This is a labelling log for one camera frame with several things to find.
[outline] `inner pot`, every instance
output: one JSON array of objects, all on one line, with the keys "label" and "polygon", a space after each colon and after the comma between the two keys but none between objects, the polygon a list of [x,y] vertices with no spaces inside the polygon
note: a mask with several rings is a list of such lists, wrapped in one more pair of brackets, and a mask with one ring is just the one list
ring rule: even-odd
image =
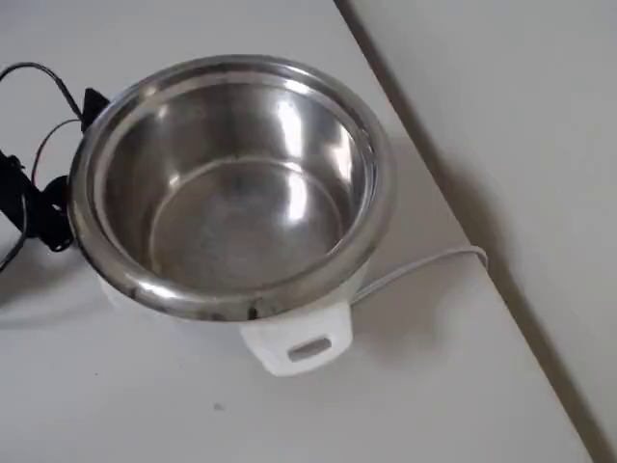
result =
[{"label": "inner pot", "polygon": [[381,128],[342,84],[275,58],[215,57],[110,104],[75,157],[69,215],[125,295],[243,321],[319,298],[367,261],[390,170]]}]

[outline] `metal bowl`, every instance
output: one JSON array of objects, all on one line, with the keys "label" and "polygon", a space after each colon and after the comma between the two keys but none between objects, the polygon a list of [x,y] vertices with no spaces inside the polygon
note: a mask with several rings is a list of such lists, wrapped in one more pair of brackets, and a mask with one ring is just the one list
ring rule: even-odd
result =
[{"label": "metal bowl", "polygon": [[182,317],[262,318],[341,285],[389,220],[371,111],[323,73],[221,56],[131,87],[86,132],[69,216],[112,286]]}]

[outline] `white power cord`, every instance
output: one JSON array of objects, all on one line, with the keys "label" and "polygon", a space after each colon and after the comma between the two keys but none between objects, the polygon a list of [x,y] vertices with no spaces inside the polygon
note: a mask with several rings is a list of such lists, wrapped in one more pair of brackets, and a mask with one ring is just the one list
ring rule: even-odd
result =
[{"label": "white power cord", "polygon": [[459,256],[462,254],[473,254],[475,256],[478,256],[480,260],[482,261],[482,265],[484,265],[485,268],[489,268],[489,258],[486,255],[486,252],[478,246],[469,245],[469,246],[459,246],[456,248],[446,249],[444,251],[433,254],[426,258],[413,260],[411,262],[403,264],[397,269],[392,270],[388,274],[384,275],[383,277],[380,277],[377,280],[369,283],[368,285],[366,285],[365,287],[363,287],[360,291],[356,293],[356,295],[352,298],[351,303],[356,304],[357,302],[360,302],[365,297],[381,289],[382,287],[389,285],[394,280],[402,277],[403,275],[407,275],[410,272],[414,272],[418,270],[419,268],[425,265],[428,265],[429,263],[433,263],[433,262],[436,262],[437,260],[441,260],[445,258],[450,258],[452,256]]}]

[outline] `black cable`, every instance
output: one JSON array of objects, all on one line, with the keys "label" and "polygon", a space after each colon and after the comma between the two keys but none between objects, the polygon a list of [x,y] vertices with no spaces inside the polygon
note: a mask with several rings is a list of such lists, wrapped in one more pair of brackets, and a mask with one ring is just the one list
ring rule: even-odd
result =
[{"label": "black cable", "polygon": [[22,68],[38,69],[44,72],[45,74],[47,74],[49,77],[51,77],[53,81],[56,83],[56,85],[58,86],[58,88],[60,89],[60,92],[62,92],[62,95],[65,97],[65,100],[67,101],[68,106],[70,106],[70,109],[73,112],[73,114],[77,116],[77,119],[79,119],[79,121],[82,122],[84,120],[84,116],[81,114],[81,110],[79,109],[79,106],[77,106],[77,103],[73,99],[72,95],[68,91],[68,88],[65,85],[65,83],[62,81],[62,79],[58,77],[53,70],[43,65],[40,65],[39,63],[23,62],[23,63],[15,63],[14,65],[10,65],[9,67],[5,68],[2,72],[0,72],[0,82],[11,72],[18,70],[18,69],[22,69]]},{"label": "black cable", "polygon": [[54,133],[56,133],[58,130],[60,130],[65,125],[69,123],[79,123],[79,122],[80,121],[78,119],[68,119],[66,121],[62,121],[61,123],[57,124],[54,128],[52,128],[49,131],[49,133],[45,135],[45,138],[42,139],[42,142],[40,142],[39,148],[37,149],[37,153],[35,154],[35,162],[32,164],[32,171],[30,173],[30,181],[32,181],[33,185],[35,186],[37,185],[36,177],[37,177],[37,168],[39,167],[40,155],[42,154],[42,151],[45,149],[45,146],[47,145],[47,142],[49,141],[49,139],[52,137]]},{"label": "black cable", "polygon": [[[2,72],[0,72],[0,82],[2,82],[2,80],[10,73],[14,72],[15,70],[22,69],[22,68],[38,69],[44,72],[45,74],[47,74],[49,77],[51,77],[53,81],[56,83],[56,85],[58,86],[58,88],[60,89],[60,92],[62,93],[62,95],[65,97],[65,100],[67,101],[68,106],[70,106],[70,110],[73,112],[75,116],[77,116],[77,119],[79,120],[79,122],[82,123],[84,121],[84,116],[81,110],[79,109],[79,106],[77,106],[75,99],[72,97],[72,95],[68,91],[67,86],[62,81],[62,79],[58,77],[56,73],[50,68],[40,65],[39,63],[33,63],[33,62],[15,63],[14,65],[10,65],[7,68],[5,68]],[[32,170],[32,175],[31,175],[32,177],[31,181],[33,183],[34,183],[35,174],[37,172],[37,166],[39,164],[40,154],[42,153],[42,150],[47,144],[47,141],[56,132],[56,130],[58,130],[60,127],[62,127],[63,125],[67,123],[68,121],[64,121],[63,123],[56,125],[47,134],[47,136],[43,139],[42,143],[39,145],[39,148],[37,149],[37,154],[35,156],[35,164],[33,165],[33,170]],[[17,254],[19,254],[24,244],[26,243],[26,239],[28,239],[28,202],[26,200],[25,195],[21,196],[21,207],[23,210],[23,223],[21,227],[22,228],[21,235],[19,236],[19,238],[17,239],[17,242],[14,244],[11,250],[0,260],[0,273],[2,273],[9,266],[9,264],[13,261],[13,259],[15,259]]]}]

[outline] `white wall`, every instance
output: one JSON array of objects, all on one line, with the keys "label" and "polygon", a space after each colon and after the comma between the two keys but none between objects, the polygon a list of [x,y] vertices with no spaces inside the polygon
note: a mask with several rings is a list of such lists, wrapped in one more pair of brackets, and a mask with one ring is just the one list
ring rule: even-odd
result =
[{"label": "white wall", "polygon": [[617,2],[350,3],[617,449]]}]

